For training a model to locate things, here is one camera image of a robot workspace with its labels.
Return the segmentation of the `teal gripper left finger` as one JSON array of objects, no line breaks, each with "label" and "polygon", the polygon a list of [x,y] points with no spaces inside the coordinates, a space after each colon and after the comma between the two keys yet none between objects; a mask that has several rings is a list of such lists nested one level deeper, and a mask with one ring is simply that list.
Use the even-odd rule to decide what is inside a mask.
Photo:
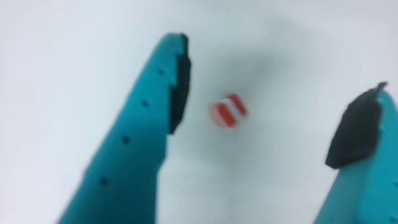
[{"label": "teal gripper left finger", "polygon": [[160,39],[59,221],[154,224],[167,137],[182,121],[190,89],[188,37]]}]

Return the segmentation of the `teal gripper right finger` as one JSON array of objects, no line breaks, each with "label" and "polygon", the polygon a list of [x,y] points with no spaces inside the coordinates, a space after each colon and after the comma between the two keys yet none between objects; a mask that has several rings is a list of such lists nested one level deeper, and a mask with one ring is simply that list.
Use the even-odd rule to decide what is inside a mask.
[{"label": "teal gripper right finger", "polygon": [[387,84],[345,109],[325,159],[338,174],[316,224],[397,224],[397,107]]}]

